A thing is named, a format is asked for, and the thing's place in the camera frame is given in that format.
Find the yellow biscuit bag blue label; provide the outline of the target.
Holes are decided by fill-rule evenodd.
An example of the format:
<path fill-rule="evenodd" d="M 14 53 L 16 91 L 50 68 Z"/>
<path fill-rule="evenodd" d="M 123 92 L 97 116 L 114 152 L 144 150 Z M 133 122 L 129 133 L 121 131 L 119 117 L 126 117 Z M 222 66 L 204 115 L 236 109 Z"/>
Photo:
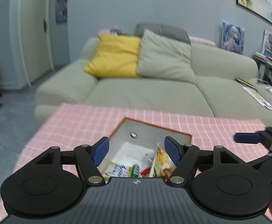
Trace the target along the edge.
<path fill-rule="evenodd" d="M 149 177 L 163 178 L 163 180 L 167 181 L 175 169 L 176 166 L 169 155 L 158 144 Z"/>

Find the yellow white 4meric packet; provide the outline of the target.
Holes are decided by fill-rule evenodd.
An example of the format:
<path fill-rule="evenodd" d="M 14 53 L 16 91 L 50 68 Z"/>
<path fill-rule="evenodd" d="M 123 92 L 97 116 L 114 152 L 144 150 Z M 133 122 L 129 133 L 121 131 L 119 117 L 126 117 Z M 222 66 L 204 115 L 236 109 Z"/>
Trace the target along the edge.
<path fill-rule="evenodd" d="M 110 178 L 125 178 L 130 176 L 130 172 L 132 170 L 131 166 L 126 166 L 122 164 L 117 164 L 110 162 L 103 172 L 103 178 L 108 181 Z"/>

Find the green snack stick packet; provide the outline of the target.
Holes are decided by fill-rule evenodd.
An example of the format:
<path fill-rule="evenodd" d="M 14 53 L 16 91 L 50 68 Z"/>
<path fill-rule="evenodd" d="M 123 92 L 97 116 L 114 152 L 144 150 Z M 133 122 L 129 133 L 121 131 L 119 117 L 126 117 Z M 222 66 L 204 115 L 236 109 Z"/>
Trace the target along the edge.
<path fill-rule="evenodd" d="M 134 164 L 131 169 L 130 177 L 131 178 L 138 178 L 139 177 L 139 170 L 140 167 L 138 164 Z"/>

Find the pink checkered tablecloth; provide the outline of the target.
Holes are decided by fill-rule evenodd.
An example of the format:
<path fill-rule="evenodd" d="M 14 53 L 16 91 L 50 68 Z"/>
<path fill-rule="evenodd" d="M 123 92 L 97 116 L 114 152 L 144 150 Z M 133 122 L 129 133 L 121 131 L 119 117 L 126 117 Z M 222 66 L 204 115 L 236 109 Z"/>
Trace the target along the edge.
<path fill-rule="evenodd" d="M 264 130 L 265 125 L 258 119 L 237 120 L 153 110 L 63 104 L 26 144 L 17 162 L 13 164 L 13 171 L 19 170 L 51 146 L 72 150 L 81 144 L 92 145 L 101 137 L 110 136 L 124 118 L 189 133 L 193 136 L 193 144 L 202 150 L 223 145 L 246 162 L 268 153 L 261 144 L 237 144 L 233 141 L 235 133 Z"/>

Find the red orange snack packet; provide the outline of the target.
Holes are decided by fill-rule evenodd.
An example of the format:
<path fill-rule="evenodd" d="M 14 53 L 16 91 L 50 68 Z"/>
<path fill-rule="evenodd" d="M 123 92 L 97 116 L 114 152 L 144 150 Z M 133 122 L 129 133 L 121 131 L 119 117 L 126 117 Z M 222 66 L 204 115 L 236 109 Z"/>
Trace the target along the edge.
<path fill-rule="evenodd" d="M 145 168 L 144 170 L 142 170 L 140 172 L 140 175 L 143 177 L 143 178 L 148 178 L 150 176 L 150 171 L 151 171 L 151 167 L 147 167 Z"/>

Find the orange storage box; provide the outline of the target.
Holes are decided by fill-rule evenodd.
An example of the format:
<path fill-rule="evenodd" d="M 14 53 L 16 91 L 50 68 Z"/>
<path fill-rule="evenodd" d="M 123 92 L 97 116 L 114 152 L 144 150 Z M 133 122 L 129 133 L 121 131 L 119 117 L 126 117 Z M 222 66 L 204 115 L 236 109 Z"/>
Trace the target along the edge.
<path fill-rule="evenodd" d="M 165 151 L 164 140 L 167 136 L 181 145 L 192 144 L 192 135 L 188 133 L 125 118 L 111 133 L 109 152 L 98 169 L 103 174 L 110 162 L 131 167 L 138 164 L 139 178 L 142 178 L 140 172 L 152 166 L 157 145 Z"/>

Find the magazines on sofa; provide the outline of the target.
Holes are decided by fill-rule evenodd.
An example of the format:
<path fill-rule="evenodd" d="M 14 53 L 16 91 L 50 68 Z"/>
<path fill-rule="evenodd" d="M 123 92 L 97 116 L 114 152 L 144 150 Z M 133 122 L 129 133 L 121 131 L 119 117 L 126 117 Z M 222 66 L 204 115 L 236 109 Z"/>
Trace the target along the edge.
<path fill-rule="evenodd" d="M 258 78 L 243 80 L 237 77 L 235 80 L 242 84 L 244 89 L 263 107 L 272 110 L 272 86 L 268 82 Z"/>

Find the beige sofa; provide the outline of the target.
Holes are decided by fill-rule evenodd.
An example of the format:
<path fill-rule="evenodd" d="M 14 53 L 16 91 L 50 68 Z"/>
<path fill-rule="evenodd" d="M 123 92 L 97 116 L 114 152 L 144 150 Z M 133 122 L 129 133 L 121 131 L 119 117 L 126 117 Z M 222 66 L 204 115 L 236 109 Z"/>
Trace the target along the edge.
<path fill-rule="evenodd" d="M 192 45 L 196 83 L 156 78 L 98 79 L 84 72 L 99 39 L 90 38 L 78 60 L 42 83 L 36 91 L 34 118 L 41 126 L 63 103 L 156 110 L 239 120 L 259 119 L 272 126 L 263 107 L 235 78 L 256 78 L 256 62 L 246 56 L 198 43 Z"/>

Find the side table with books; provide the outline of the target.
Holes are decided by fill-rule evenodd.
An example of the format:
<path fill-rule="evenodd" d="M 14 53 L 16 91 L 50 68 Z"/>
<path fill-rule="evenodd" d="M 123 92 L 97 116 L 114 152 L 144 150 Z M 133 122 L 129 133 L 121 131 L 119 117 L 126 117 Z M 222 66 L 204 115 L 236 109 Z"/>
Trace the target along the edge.
<path fill-rule="evenodd" d="M 253 59 L 258 64 L 258 78 L 267 78 L 272 85 L 272 32 L 264 30 L 261 50 L 254 53 Z"/>

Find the blue anime poster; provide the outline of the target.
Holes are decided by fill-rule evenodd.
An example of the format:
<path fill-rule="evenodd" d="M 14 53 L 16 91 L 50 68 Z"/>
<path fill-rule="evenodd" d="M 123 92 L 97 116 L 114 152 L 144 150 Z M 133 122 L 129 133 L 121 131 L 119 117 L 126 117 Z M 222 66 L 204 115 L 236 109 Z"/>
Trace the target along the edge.
<path fill-rule="evenodd" d="M 243 55 L 245 29 L 223 20 L 221 49 Z"/>

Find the beige cushion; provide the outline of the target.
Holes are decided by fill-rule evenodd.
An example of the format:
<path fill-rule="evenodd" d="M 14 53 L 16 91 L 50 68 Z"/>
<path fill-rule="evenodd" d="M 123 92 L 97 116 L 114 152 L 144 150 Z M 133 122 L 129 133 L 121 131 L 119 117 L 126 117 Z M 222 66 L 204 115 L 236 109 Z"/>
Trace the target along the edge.
<path fill-rule="evenodd" d="M 144 30 L 136 74 L 143 77 L 195 82 L 191 67 L 192 47 L 188 43 Z"/>

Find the yellow cushion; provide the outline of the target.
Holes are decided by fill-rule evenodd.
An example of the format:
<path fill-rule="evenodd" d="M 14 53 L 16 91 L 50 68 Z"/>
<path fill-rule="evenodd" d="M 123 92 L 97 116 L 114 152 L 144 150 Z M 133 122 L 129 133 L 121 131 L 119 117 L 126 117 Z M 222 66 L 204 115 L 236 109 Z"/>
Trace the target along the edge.
<path fill-rule="evenodd" d="M 97 78 L 137 78 L 141 39 L 136 36 L 102 34 L 95 56 L 84 72 Z"/>

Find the grey cushion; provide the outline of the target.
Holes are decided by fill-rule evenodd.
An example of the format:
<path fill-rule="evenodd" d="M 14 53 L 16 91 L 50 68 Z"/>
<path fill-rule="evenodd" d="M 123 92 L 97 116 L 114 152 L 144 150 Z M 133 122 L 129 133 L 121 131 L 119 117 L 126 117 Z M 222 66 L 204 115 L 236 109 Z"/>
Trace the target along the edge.
<path fill-rule="evenodd" d="M 148 29 L 155 34 L 160 36 L 165 36 L 170 39 L 175 39 L 176 41 L 181 41 L 183 43 L 188 43 L 191 45 L 191 40 L 187 34 L 187 32 L 181 28 L 166 25 L 162 23 L 137 23 L 135 35 L 138 37 L 142 37 L 144 34 L 144 30 Z"/>

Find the cream door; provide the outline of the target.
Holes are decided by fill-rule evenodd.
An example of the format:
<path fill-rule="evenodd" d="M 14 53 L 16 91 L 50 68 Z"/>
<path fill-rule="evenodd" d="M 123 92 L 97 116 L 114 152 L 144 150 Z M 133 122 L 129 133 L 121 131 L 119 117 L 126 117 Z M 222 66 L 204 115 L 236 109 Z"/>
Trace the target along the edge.
<path fill-rule="evenodd" d="M 54 71 L 49 3 L 50 0 L 10 0 L 10 43 L 21 88 Z"/>

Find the blue poster on wall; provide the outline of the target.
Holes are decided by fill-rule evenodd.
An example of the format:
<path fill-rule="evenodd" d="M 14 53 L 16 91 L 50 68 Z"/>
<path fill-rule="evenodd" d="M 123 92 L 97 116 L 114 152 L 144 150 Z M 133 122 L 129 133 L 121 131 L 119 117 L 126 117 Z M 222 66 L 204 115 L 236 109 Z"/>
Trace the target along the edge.
<path fill-rule="evenodd" d="M 55 21 L 57 24 L 67 22 L 67 4 L 68 0 L 55 0 Z"/>

